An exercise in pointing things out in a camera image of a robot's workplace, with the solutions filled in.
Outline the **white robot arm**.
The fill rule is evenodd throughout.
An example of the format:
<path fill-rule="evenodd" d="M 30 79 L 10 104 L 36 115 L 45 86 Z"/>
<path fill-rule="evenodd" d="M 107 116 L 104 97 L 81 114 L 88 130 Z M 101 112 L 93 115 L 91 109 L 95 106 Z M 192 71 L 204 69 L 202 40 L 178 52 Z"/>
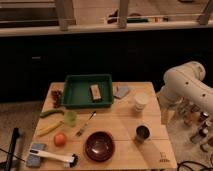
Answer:
<path fill-rule="evenodd" d="M 190 100 L 203 112 L 213 114 L 213 88 L 202 82 L 205 75 L 204 66 L 196 61 L 170 68 L 164 73 L 164 85 L 157 93 L 162 124 L 168 123 L 172 108 L 182 98 Z"/>

